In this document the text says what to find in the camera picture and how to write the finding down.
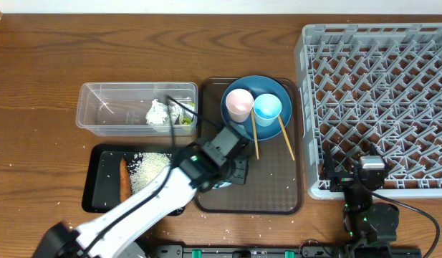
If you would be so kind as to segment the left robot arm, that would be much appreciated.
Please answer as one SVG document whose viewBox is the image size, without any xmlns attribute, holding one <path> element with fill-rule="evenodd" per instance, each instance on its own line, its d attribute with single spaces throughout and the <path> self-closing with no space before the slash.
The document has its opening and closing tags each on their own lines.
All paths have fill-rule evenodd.
<svg viewBox="0 0 442 258">
<path fill-rule="evenodd" d="M 238 158 L 247 141 L 196 141 L 176 150 L 144 189 L 103 214 L 68 229 L 62 222 L 46 231 L 34 257 L 118 257 L 139 236 L 199 191 L 227 179 L 225 168 Z"/>
</svg>

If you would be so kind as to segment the white napkin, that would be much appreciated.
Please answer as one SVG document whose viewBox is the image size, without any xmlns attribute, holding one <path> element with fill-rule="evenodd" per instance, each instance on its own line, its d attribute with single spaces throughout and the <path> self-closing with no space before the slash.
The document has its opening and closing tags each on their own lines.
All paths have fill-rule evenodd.
<svg viewBox="0 0 442 258">
<path fill-rule="evenodd" d="M 146 113 L 148 125 L 164 125 L 169 123 L 168 106 L 154 99 L 149 111 Z"/>
</svg>

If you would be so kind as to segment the orange carrot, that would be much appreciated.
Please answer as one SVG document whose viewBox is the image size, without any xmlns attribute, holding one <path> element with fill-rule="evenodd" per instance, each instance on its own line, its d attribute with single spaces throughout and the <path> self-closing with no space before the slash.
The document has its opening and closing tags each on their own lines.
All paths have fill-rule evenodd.
<svg viewBox="0 0 442 258">
<path fill-rule="evenodd" d="M 120 161 L 120 201 L 124 202 L 132 195 L 130 175 L 125 159 Z"/>
</svg>

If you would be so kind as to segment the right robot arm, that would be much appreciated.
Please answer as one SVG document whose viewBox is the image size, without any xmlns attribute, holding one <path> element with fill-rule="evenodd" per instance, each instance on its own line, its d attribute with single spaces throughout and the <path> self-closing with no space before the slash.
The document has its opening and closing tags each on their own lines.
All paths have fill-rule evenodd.
<svg viewBox="0 0 442 258">
<path fill-rule="evenodd" d="M 385 184 L 390 166 L 374 146 L 349 171 L 337 171 L 330 147 L 325 148 L 322 177 L 331 192 L 345 199 L 343 223 L 351 239 L 332 252 L 332 257 L 392 257 L 390 243 L 397 239 L 399 210 L 384 202 L 373 202 L 373 191 Z"/>
</svg>

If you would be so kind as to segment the green white wrapper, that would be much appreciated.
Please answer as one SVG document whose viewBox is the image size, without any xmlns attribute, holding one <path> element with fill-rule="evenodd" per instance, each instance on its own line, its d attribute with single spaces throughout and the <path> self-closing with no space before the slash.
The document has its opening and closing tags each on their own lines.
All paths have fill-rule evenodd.
<svg viewBox="0 0 442 258">
<path fill-rule="evenodd" d="M 193 122 L 193 114 L 188 112 L 183 106 L 190 111 L 195 111 L 195 104 L 192 102 L 182 102 L 181 105 L 175 105 L 178 113 L 178 124 L 179 125 L 190 125 Z"/>
</svg>

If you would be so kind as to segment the light blue bowl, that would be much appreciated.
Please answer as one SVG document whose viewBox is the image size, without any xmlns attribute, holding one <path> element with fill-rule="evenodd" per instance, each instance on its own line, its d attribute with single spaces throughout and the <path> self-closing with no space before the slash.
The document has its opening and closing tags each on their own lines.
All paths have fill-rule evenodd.
<svg viewBox="0 0 442 258">
<path fill-rule="evenodd" d="M 221 182 L 216 183 L 213 186 L 213 188 L 224 188 L 224 187 L 227 187 L 227 186 L 230 186 L 230 185 L 231 185 L 231 182 L 221 181 Z"/>
</svg>

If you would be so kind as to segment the white rice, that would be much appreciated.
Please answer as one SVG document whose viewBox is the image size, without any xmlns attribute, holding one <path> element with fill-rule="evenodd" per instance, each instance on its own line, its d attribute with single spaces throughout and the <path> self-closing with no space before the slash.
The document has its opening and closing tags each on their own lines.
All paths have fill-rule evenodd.
<svg viewBox="0 0 442 258">
<path fill-rule="evenodd" d="M 145 188 L 170 164 L 169 153 L 136 153 L 128 165 L 132 194 Z"/>
</svg>

